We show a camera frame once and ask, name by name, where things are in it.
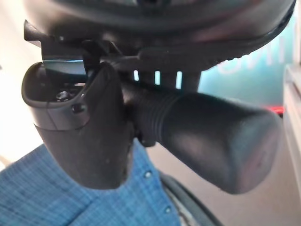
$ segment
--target screw hole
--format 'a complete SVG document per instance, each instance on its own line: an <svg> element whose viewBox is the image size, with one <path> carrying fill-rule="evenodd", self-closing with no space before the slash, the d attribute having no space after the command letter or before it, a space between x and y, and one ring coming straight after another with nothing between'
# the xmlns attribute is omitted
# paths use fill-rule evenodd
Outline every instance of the screw hole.
<svg viewBox="0 0 301 226"><path fill-rule="evenodd" d="M79 114L81 112L84 112L85 110L86 110L86 106L85 105L82 105L82 104L72 105L72 111L75 114Z"/></svg>

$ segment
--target screw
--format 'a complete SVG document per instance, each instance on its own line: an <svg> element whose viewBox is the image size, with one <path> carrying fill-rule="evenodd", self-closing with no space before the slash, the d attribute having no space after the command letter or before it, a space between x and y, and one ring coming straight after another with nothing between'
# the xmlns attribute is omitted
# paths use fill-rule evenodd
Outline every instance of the screw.
<svg viewBox="0 0 301 226"><path fill-rule="evenodd" d="M71 94L68 91L60 92L56 95L56 99L60 102L69 100Z"/></svg>

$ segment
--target white surface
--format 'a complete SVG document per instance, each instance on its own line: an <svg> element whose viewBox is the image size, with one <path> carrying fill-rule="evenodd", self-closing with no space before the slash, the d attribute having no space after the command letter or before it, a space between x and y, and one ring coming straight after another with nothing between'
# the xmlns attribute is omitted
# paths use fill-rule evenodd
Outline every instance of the white surface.
<svg viewBox="0 0 301 226"><path fill-rule="evenodd" d="M301 195L301 67L289 65L286 68L284 84L286 108L285 133L293 160L299 194Z"/></svg>
<svg viewBox="0 0 301 226"><path fill-rule="evenodd" d="M40 49L23 40L25 14L20 0L0 0L0 157L16 161L42 143L21 97L27 69Z"/></svg>

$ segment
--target black plastic housing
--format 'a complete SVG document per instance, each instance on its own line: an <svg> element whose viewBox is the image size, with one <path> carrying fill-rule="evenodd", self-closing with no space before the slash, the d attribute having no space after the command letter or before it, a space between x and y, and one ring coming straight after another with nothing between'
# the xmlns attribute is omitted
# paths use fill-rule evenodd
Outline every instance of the black plastic housing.
<svg viewBox="0 0 301 226"><path fill-rule="evenodd" d="M57 102L57 86L44 83L44 70L42 64L28 70L22 96L46 147L79 184L118 188L130 170L134 138L118 75L109 64L100 64L75 97Z"/></svg>

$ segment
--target black plastic lever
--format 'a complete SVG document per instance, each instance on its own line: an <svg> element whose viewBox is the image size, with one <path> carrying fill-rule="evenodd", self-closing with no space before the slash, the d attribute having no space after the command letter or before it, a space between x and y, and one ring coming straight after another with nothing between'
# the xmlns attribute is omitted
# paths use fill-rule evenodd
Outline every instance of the black plastic lever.
<svg viewBox="0 0 301 226"><path fill-rule="evenodd" d="M282 138L273 112L137 83L122 88L142 139L159 142L222 190L248 192L270 172Z"/></svg>

